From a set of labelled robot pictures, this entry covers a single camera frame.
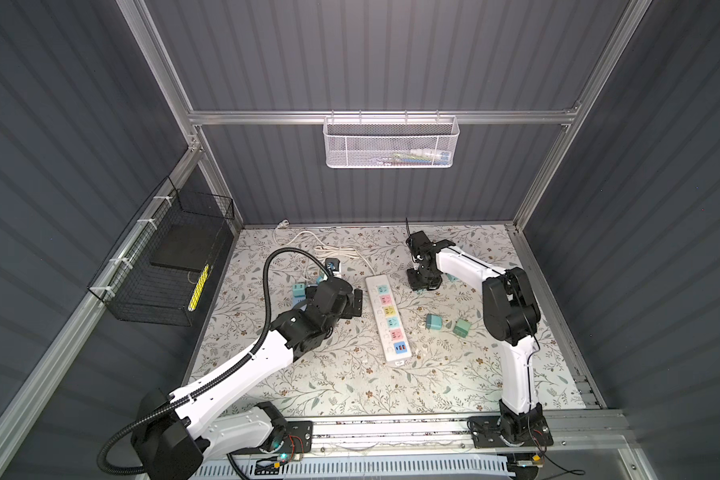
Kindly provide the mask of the white long power strip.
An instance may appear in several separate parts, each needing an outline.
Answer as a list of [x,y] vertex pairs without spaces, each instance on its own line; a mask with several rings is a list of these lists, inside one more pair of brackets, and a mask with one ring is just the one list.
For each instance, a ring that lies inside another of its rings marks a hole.
[[385,361],[389,366],[401,367],[412,352],[391,282],[386,275],[376,275],[367,277],[365,283]]

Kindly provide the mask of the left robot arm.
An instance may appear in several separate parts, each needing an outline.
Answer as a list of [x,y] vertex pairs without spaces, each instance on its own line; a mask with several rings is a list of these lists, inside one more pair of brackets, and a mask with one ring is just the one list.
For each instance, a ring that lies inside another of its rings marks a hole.
[[169,395],[145,397],[147,415],[182,400],[165,416],[135,428],[130,443],[151,479],[188,479],[217,454],[243,450],[279,453],[287,447],[288,422],[270,402],[220,417],[254,386],[297,362],[329,338],[342,319],[362,314],[363,293],[347,281],[331,277],[311,289],[304,306],[279,314],[254,353],[242,352],[218,369]]

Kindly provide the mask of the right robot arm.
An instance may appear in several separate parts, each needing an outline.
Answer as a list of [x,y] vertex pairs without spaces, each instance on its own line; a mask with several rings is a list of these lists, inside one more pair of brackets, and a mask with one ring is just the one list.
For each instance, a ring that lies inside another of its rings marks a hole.
[[410,233],[405,244],[415,266],[406,271],[412,290],[434,291],[452,275],[482,294],[483,323],[499,342],[503,376],[498,428],[509,445],[531,437],[544,421],[534,383],[533,357],[541,312],[527,273],[503,269],[466,253],[450,240],[434,242],[423,231]]

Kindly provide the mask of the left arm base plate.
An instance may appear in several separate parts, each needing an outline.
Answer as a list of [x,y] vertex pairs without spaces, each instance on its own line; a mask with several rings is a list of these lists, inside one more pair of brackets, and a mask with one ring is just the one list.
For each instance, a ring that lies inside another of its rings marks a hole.
[[314,423],[312,421],[278,420],[272,431],[254,450],[267,454],[306,454],[312,449]]

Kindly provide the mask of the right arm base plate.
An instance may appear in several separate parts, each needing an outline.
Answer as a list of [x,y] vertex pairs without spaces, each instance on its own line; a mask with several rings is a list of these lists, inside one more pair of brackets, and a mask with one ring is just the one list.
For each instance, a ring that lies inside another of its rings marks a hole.
[[476,448],[530,447],[545,450],[554,445],[546,419],[521,416],[473,416],[467,419],[467,429]]

